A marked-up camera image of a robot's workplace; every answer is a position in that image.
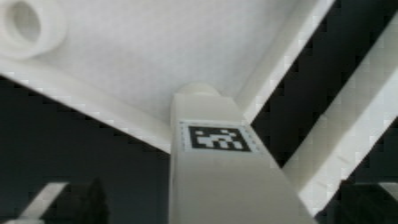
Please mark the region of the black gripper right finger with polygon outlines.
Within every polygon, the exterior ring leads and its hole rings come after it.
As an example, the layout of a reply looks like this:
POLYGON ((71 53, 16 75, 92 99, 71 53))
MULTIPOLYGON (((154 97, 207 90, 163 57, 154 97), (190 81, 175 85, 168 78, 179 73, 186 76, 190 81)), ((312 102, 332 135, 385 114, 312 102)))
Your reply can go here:
POLYGON ((398 183, 343 182, 318 224, 398 224, 398 183))

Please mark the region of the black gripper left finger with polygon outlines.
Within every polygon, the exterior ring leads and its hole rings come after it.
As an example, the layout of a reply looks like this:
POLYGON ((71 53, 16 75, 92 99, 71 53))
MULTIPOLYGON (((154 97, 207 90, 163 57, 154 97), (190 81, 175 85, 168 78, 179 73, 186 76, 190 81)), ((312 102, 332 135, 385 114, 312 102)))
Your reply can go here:
POLYGON ((88 183, 49 182, 12 224, 108 224, 110 211, 99 179, 88 183))

